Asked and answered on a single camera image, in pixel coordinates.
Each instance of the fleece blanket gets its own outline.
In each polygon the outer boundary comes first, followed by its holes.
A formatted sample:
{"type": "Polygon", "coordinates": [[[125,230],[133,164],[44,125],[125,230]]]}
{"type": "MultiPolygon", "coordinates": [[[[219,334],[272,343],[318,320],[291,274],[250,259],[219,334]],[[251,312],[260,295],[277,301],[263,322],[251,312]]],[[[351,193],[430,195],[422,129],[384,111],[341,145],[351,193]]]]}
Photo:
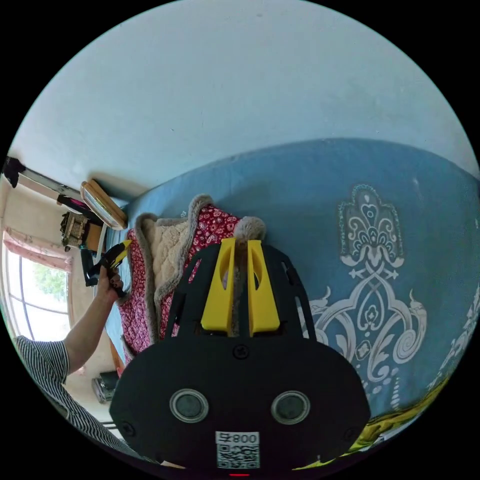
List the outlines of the fleece blanket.
{"type": "MultiPolygon", "coordinates": [[[[240,260],[247,241],[263,240],[265,233],[265,224],[259,218],[239,218],[225,212],[205,194],[191,201],[185,218],[160,218],[153,213],[139,215],[126,236],[132,240],[127,256],[131,287],[117,302],[126,363],[165,337],[174,290],[197,252],[219,244],[222,239],[235,237],[236,259],[240,260]]],[[[240,296],[242,278],[241,269],[235,267],[234,302],[240,296]]],[[[174,326],[174,336],[178,328],[174,326]]]]}

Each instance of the label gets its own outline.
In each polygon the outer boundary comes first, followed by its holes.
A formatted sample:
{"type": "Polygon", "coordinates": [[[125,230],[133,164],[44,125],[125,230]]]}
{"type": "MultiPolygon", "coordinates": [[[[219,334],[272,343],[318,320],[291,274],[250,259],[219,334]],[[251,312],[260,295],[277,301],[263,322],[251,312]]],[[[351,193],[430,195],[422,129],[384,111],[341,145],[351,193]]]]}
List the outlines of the label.
{"type": "Polygon", "coordinates": [[[216,431],[219,469],[259,469],[260,435],[257,431],[216,431]]]}

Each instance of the sherpa lining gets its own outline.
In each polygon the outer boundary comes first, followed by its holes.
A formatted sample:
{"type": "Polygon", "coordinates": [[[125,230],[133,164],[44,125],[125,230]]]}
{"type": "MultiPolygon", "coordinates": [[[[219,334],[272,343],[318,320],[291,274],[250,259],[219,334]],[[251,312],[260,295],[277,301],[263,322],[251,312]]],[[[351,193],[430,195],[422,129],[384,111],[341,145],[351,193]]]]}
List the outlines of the sherpa lining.
{"type": "MultiPolygon", "coordinates": [[[[153,213],[143,213],[135,220],[134,234],[145,266],[144,301],[147,316],[145,322],[151,345],[160,341],[159,329],[162,315],[160,305],[163,298],[176,288],[182,278],[189,249],[198,227],[200,210],[213,204],[214,201],[209,195],[200,194],[191,201],[186,218],[159,218],[153,213]]],[[[244,256],[248,240],[263,240],[265,234],[265,224],[259,218],[241,218],[233,231],[233,237],[237,240],[235,249],[237,259],[244,256]]],[[[130,255],[127,258],[132,278],[132,259],[130,255]]],[[[238,283],[241,277],[241,271],[236,268],[234,278],[237,295],[234,305],[238,303],[237,297],[240,295],[238,283]]],[[[118,300],[119,306],[129,300],[130,293],[130,290],[127,291],[125,297],[118,300]]],[[[135,354],[129,348],[123,335],[121,340],[125,354],[130,359],[134,358],[135,354]]]]}

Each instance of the tree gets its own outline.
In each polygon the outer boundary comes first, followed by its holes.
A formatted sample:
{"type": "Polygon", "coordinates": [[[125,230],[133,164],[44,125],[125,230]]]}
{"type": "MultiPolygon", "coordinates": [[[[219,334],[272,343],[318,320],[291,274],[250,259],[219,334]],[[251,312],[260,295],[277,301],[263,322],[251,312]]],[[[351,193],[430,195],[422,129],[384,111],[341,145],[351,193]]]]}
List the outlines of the tree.
{"type": "Polygon", "coordinates": [[[36,263],[33,266],[36,286],[47,295],[53,295],[59,302],[67,300],[65,272],[36,263]]]}

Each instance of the bed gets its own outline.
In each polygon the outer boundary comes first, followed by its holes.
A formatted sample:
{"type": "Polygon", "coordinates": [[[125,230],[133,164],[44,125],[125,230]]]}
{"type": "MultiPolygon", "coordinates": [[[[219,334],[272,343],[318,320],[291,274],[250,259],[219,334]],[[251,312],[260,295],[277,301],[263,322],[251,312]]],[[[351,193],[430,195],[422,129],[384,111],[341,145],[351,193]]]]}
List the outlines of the bed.
{"type": "MultiPolygon", "coordinates": [[[[329,139],[211,163],[124,207],[180,217],[193,196],[256,216],[291,258],[317,339],[362,378],[372,416],[422,399],[457,366],[480,312],[478,178],[405,145],[329,139]]],[[[127,230],[109,230],[107,248],[127,230]]],[[[128,265],[120,274],[128,289],[128,265]]],[[[106,331],[121,358],[119,311],[106,331]]],[[[312,365],[321,369],[322,365],[312,365]]]]}

